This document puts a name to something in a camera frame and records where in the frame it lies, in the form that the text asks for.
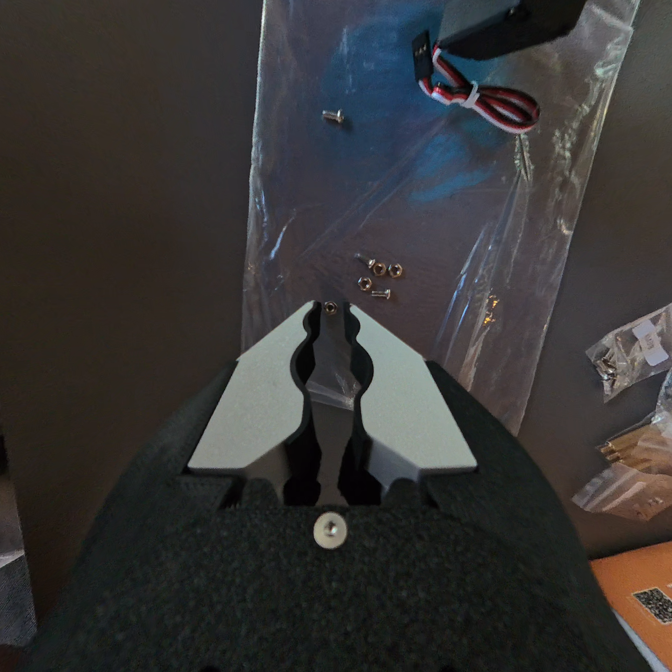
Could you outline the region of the orange cardboard box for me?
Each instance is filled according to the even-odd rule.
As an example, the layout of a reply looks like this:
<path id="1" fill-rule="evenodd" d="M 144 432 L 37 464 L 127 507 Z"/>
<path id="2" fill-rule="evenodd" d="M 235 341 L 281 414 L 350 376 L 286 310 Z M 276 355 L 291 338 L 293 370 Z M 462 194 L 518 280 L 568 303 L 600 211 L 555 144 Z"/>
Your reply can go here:
<path id="1" fill-rule="evenodd" d="M 612 611 L 653 671 L 671 670 L 671 542 L 591 561 Z"/>

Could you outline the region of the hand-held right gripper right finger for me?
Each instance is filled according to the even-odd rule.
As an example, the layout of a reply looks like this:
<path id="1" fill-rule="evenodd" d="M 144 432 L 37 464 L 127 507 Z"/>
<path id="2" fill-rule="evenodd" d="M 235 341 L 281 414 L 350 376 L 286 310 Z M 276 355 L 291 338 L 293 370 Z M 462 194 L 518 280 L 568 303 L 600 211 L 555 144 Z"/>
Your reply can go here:
<path id="1" fill-rule="evenodd" d="M 343 455 L 345 494 L 384 494 L 399 479 L 461 475 L 477 461 L 429 362 L 368 316 L 345 304 L 350 371 L 359 385 Z"/>

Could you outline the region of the dark grey desk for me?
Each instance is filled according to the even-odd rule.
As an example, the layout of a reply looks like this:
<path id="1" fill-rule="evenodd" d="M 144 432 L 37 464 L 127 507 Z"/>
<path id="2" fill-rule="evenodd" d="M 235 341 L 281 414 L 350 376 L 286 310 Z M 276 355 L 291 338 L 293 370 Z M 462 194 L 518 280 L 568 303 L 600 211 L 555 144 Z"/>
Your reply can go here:
<path id="1" fill-rule="evenodd" d="M 260 1 L 1 7 L 1 426 L 38 621 L 130 459 L 240 352 Z M 591 558 L 671 539 L 571 497 L 607 405 L 585 357 L 671 301 L 671 2 L 642 1 L 519 439 Z"/>

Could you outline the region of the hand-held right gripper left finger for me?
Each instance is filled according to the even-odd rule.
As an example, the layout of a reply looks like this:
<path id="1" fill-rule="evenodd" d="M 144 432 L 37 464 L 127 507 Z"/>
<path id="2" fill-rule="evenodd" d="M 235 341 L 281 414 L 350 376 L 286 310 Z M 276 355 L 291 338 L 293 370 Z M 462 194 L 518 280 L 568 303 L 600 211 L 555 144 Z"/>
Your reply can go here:
<path id="1" fill-rule="evenodd" d="M 310 402 L 298 357 L 320 327 L 309 301 L 234 363 L 209 422 L 189 458 L 193 474 L 291 474 L 287 444 L 307 428 Z"/>

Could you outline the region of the pile of clear hardware bags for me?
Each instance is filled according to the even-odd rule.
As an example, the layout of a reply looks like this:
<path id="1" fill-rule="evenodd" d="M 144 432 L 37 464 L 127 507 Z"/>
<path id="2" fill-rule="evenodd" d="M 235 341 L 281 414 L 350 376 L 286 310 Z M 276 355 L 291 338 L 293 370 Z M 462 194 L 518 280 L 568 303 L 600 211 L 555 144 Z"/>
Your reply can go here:
<path id="1" fill-rule="evenodd" d="M 605 401 L 666 374 L 654 410 L 597 447 L 608 466 L 572 498 L 588 513 L 648 522 L 671 508 L 671 305 L 609 332 L 586 355 Z"/>

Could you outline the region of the clear plastic bag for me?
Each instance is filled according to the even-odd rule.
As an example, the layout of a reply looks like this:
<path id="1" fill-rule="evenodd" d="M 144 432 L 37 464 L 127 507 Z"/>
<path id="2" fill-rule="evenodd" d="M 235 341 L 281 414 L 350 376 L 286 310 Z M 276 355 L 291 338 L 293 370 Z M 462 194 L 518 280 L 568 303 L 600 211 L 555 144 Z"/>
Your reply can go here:
<path id="1" fill-rule="evenodd" d="M 265 1 L 242 349 L 309 300 L 348 301 L 517 433 L 639 5 L 588 1 L 549 44 L 449 57 L 468 83 L 540 103 L 516 136 L 418 88 L 411 39 L 435 33 L 442 1 Z"/>

